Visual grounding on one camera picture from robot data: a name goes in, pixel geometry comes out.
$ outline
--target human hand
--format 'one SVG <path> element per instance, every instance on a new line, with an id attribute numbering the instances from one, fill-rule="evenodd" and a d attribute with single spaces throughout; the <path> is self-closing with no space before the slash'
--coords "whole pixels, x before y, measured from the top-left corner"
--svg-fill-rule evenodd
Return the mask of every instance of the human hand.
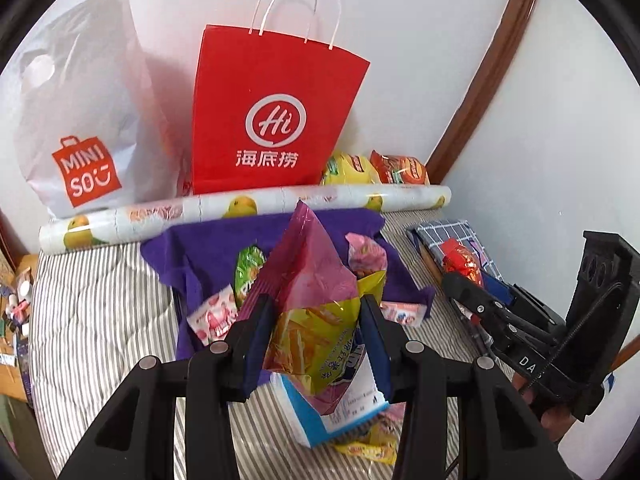
<path id="1" fill-rule="evenodd" d="M 527 380 L 518 374 L 514 374 L 511 380 L 511 384 L 513 384 L 516 390 L 523 387 L 526 382 Z M 531 404 L 535 398 L 536 394 L 531 389 L 522 394 L 522 399 L 527 404 Z M 540 424 L 545 428 L 549 439 L 551 439 L 552 442 L 557 442 L 569 431 L 569 428 L 576 420 L 567 406 L 554 406 L 543 413 Z"/>

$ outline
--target black cable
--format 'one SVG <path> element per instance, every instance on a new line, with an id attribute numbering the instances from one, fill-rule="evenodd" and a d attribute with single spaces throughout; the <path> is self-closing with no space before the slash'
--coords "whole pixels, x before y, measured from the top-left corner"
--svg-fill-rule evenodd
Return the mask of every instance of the black cable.
<path id="1" fill-rule="evenodd" d="M 556 348 L 556 350 L 553 352 L 553 354 L 551 354 L 549 359 L 547 359 L 544 363 L 542 363 L 542 366 L 540 367 L 540 370 L 538 371 L 537 376 L 535 378 L 533 378 L 532 380 L 527 381 L 527 383 L 525 383 L 524 386 L 522 386 L 518 390 L 521 394 L 523 394 L 524 392 L 529 390 L 530 387 L 532 387 L 534 384 L 536 384 L 542 378 L 542 375 L 544 375 L 544 373 L 546 372 L 546 369 L 551 366 L 551 364 L 562 353 L 562 350 L 564 350 L 564 348 L 569 344 L 571 339 L 573 339 L 575 337 L 575 335 L 584 326 L 584 324 L 589 320 L 589 318 L 596 312 L 596 310 L 599 309 L 599 307 L 602 305 L 604 300 L 607 299 L 607 296 L 609 294 L 611 294 L 617 288 L 622 288 L 622 283 L 621 282 L 615 282 L 612 285 L 610 285 L 607 290 L 605 290 L 602 294 L 600 294 L 599 297 L 593 303 L 591 303 L 591 306 L 589 307 L 588 311 L 585 312 L 584 315 L 582 316 L 582 318 L 580 319 L 580 321 L 578 321 L 576 324 L 574 324 L 574 327 L 571 330 L 569 330 L 569 333 L 562 340 L 562 342 L 558 345 L 558 348 Z"/>
<path id="2" fill-rule="evenodd" d="M 449 475 L 451 473 L 453 473 L 453 470 L 456 468 L 456 466 L 458 465 L 458 462 L 460 462 L 460 455 L 458 455 L 457 457 L 455 457 L 453 459 L 453 462 L 451 462 L 449 464 L 449 466 L 445 469 L 444 471 L 444 480 L 447 480 L 447 478 L 449 478 Z"/>

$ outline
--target white round sticker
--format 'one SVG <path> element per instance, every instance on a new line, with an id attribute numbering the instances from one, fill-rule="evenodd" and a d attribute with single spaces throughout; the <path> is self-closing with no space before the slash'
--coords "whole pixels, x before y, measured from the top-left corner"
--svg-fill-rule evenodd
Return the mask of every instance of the white round sticker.
<path id="1" fill-rule="evenodd" d="M 270 107 L 271 104 L 278 101 L 292 105 L 300 118 L 298 121 L 298 127 L 293 132 L 289 128 L 289 124 L 293 118 L 293 110 L 282 108 L 280 105 Z M 254 119 L 264 108 L 267 108 L 266 112 L 268 115 L 265 120 L 258 123 L 260 130 L 256 132 L 254 130 Z M 302 130 L 305 129 L 305 124 L 306 110 L 299 99 L 296 99 L 289 94 L 272 94 L 267 97 L 263 97 L 251 107 L 249 113 L 246 115 L 244 127 L 249 138 L 259 146 L 264 146 L 265 148 L 279 148 L 281 146 L 291 144 L 296 140 L 302 134 Z M 290 135 L 280 142 L 268 140 L 268 136 L 275 135 L 278 132 L 284 135 Z"/>

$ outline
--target white wall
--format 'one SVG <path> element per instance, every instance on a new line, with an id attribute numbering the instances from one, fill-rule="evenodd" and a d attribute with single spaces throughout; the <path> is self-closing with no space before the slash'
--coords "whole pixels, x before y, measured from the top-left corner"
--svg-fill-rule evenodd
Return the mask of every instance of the white wall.
<path id="1" fill-rule="evenodd" d="M 565 314 L 582 231 L 617 232 L 640 250 L 640 88 L 577 0 L 538 0 L 487 114 L 445 184 L 447 215 L 469 219 L 505 278 Z M 640 333 L 636 315 L 627 341 Z M 640 356 L 559 447 L 600 478 L 640 414 Z"/>
<path id="2" fill-rule="evenodd" d="M 35 30 L 81 1 L 58 0 Z M 173 126 L 186 136 L 204 26 L 247 26 L 255 1 L 130 0 L 156 93 Z M 283 0 L 268 28 L 304 34 L 312 2 Z M 460 104 L 506 2 L 343 0 L 336 44 L 370 60 L 371 66 L 340 146 L 355 153 L 375 148 L 427 159 Z M 328 41 L 336 10 L 335 0 L 319 0 L 313 37 Z M 1 118 L 0 141 L 0 210 L 20 243 L 33 252 L 47 215 L 19 177 Z"/>

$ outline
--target purple cloth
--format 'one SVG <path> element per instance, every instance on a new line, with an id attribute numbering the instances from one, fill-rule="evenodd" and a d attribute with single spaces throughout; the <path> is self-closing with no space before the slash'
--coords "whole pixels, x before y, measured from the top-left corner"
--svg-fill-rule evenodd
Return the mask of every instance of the purple cloth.
<path id="1" fill-rule="evenodd" d="M 430 286 L 418 290 L 396 249 L 380 234 L 385 224 L 382 216 L 364 208 L 317 211 L 316 216 L 345 265 L 349 253 L 349 243 L 344 238 L 347 233 L 368 236 L 384 247 L 388 269 L 383 300 L 425 304 L 428 315 L 435 291 Z M 158 272 L 161 283 L 182 294 L 188 315 L 234 282 L 236 261 L 242 249 L 255 244 L 268 256 L 290 217 L 289 213 L 247 216 L 174 226 L 144 242 L 140 253 Z M 202 348 L 185 318 L 181 316 L 179 323 L 176 359 L 189 358 Z"/>

